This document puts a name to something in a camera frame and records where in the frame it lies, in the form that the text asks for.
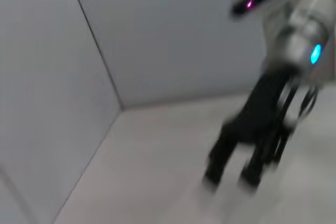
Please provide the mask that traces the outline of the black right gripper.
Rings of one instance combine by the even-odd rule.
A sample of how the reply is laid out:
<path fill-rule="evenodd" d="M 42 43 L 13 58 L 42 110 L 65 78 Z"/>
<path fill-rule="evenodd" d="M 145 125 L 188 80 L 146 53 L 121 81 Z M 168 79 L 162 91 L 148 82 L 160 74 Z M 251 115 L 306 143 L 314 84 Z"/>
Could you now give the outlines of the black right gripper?
<path fill-rule="evenodd" d="M 204 180 L 218 186 L 226 164 L 239 142 L 256 145 L 267 136 L 279 122 L 280 95 L 291 80 L 288 74 L 264 74 L 257 81 L 241 111 L 222 127 L 218 140 L 208 156 Z M 269 168 L 261 153 L 254 153 L 244 166 L 239 179 L 249 186 L 259 186 Z"/>

